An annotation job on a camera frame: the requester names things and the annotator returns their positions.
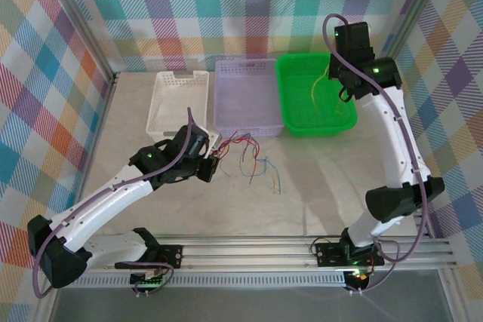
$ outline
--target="white table surface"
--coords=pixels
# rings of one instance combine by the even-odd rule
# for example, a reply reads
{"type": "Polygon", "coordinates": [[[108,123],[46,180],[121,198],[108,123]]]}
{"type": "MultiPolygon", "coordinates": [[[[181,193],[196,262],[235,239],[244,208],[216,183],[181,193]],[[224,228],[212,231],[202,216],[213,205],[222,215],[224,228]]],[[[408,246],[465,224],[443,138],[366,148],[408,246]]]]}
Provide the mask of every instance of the white table surface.
{"type": "MultiPolygon", "coordinates": [[[[208,126],[213,119],[211,73],[208,126]]],[[[155,73],[122,73],[100,135],[86,196],[128,163],[141,147],[153,144],[146,133],[155,73]]],[[[371,123],[358,107],[358,123],[334,137],[257,138],[262,157],[278,168],[281,194],[273,194],[269,174],[254,178],[236,167],[243,145],[233,146],[211,183],[196,178],[165,185],[123,210],[101,234],[145,227],[153,234],[339,235],[365,208],[365,192],[384,184],[382,159],[371,123]]],[[[250,173],[253,159],[246,160],[250,173]]],[[[388,235],[415,235],[411,217],[388,235]]]]}

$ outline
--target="white basket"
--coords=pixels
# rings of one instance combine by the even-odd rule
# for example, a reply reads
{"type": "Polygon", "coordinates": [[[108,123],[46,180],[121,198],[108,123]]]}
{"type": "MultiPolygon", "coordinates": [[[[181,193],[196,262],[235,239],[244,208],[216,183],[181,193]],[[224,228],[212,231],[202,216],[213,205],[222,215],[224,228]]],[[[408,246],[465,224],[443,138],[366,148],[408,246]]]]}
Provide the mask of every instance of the white basket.
{"type": "Polygon", "coordinates": [[[193,76],[176,78],[173,72],[156,75],[146,132],[156,141],[173,138],[188,122],[187,108],[198,126],[206,128],[209,73],[193,71],[193,76]]]}

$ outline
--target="plastic basket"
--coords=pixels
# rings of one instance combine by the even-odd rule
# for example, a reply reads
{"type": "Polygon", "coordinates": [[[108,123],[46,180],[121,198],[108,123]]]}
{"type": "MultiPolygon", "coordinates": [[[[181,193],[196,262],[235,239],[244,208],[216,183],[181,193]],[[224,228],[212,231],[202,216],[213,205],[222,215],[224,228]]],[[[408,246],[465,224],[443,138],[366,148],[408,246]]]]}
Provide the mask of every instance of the plastic basket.
{"type": "Polygon", "coordinates": [[[333,136],[357,122],[354,102],[342,102],[342,85],[327,76],[312,88],[329,64],[329,53],[285,54],[277,60],[281,114],[294,136],[333,136]]]}
{"type": "Polygon", "coordinates": [[[219,60],[215,72],[214,127],[223,137],[282,132],[275,60],[219,60]]]}
{"type": "Polygon", "coordinates": [[[176,78],[173,72],[156,75],[146,132],[157,142],[172,138],[188,122],[187,108],[196,124],[206,127],[209,73],[194,71],[193,76],[176,78]]]}

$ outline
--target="green basket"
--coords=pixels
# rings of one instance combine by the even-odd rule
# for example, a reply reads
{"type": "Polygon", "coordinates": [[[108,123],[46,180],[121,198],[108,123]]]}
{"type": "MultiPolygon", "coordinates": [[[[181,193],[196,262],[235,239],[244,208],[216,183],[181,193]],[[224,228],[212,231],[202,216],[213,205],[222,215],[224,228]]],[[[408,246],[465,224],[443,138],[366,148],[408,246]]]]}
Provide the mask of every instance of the green basket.
{"type": "Polygon", "coordinates": [[[339,99],[342,85],[326,75],[312,88],[329,64],[329,53],[285,54],[276,63],[281,115],[294,136],[334,136],[354,127],[354,101],[339,99]]]}

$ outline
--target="purple basket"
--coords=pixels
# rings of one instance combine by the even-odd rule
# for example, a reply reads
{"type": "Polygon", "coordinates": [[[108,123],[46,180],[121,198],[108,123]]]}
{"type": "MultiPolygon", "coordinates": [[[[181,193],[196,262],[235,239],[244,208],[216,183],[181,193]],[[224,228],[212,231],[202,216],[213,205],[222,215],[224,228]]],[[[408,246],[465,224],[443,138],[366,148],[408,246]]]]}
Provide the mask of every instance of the purple basket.
{"type": "Polygon", "coordinates": [[[236,131],[278,136],[284,129],[276,60],[219,60],[215,66],[214,127],[223,137],[236,131]]]}

